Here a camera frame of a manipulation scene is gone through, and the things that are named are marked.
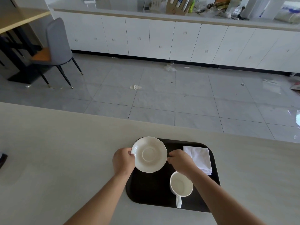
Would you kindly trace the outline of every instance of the folded white napkin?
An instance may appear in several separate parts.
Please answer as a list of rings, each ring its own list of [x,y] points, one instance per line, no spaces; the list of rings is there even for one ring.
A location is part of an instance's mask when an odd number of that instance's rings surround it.
[[[183,146],[183,151],[192,157],[197,167],[205,174],[212,174],[212,165],[210,163],[208,148]]]

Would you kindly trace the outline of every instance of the countertop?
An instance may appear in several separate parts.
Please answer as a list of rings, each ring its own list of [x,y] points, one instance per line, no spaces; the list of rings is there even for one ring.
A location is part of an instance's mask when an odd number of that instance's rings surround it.
[[[95,3],[86,4],[83,0],[58,0],[49,4],[48,7],[53,11],[63,11],[71,13],[111,15],[131,18],[300,31],[299,25],[289,24],[278,20],[258,18],[246,21],[215,17],[213,16],[214,14],[207,14],[207,17],[201,17],[196,13],[188,13],[185,16],[181,16],[155,11],[144,11],[144,2],[145,0],[95,0]]]
[[[0,103],[1,225],[63,224],[113,175],[112,157],[144,136],[200,142],[221,186],[267,224],[298,224],[300,144]],[[215,224],[210,213],[132,202],[111,224]]]
[[[13,10],[3,10],[0,13],[0,34],[50,14],[49,10],[43,9],[14,8]]]

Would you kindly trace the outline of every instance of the orange chair seat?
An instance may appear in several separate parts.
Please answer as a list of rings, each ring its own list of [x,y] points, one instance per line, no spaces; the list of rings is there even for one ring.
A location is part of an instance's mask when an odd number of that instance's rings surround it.
[[[51,61],[50,50],[48,47],[43,48],[37,52],[32,58],[32,61]]]

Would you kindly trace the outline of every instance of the white saucer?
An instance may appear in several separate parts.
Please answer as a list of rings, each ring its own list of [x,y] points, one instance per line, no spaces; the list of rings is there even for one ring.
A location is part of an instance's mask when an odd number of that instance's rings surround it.
[[[159,139],[146,136],[132,146],[131,153],[135,156],[135,166],[140,171],[153,173],[160,170],[167,161],[168,152]]]

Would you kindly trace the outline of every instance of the table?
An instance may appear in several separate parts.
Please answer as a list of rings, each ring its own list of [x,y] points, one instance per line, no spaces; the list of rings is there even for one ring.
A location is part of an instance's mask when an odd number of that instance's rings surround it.
[[[112,176],[112,157],[144,136],[200,142],[221,186],[267,224],[298,224],[300,144],[0,103],[1,225],[63,224]],[[210,213],[132,202],[111,224],[215,224]]]
[[[22,42],[24,48],[31,56],[35,55],[37,50],[30,42],[21,26],[32,22],[33,20],[49,15],[49,10],[31,9],[31,8],[15,8],[14,11],[4,12],[0,14],[0,34],[9,30],[13,30]],[[10,45],[0,36],[0,49],[13,62],[13,64],[20,70],[13,75],[9,80],[21,83],[32,83],[40,75],[34,69],[33,65],[28,67],[19,59],[14,53]]]

